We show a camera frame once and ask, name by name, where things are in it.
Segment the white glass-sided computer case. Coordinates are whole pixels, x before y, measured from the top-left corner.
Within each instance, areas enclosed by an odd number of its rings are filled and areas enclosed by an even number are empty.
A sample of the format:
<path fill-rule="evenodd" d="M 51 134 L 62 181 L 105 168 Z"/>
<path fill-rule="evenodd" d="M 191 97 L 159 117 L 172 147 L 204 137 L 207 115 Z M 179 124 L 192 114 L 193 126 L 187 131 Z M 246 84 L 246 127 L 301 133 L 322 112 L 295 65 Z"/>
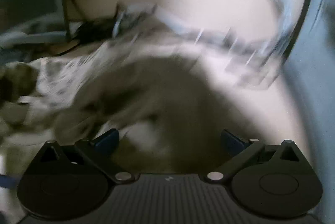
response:
<path fill-rule="evenodd" d="M 334 0 L 305 0 L 284 65 L 323 186 L 316 214 L 334 222 Z"/>

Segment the brown polka dot sweater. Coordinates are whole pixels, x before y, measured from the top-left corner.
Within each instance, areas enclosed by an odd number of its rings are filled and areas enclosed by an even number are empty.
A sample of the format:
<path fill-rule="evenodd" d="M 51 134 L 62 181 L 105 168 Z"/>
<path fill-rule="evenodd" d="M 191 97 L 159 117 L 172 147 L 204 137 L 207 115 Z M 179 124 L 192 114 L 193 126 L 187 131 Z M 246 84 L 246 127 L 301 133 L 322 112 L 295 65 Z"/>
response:
<path fill-rule="evenodd" d="M 164 145 L 208 147 L 216 97 L 187 55 L 203 30 L 178 34 L 149 17 L 94 52 L 1 66 L 1 140 L 51 135 L 62 145 L 94 127 L 148 122 Z"/>

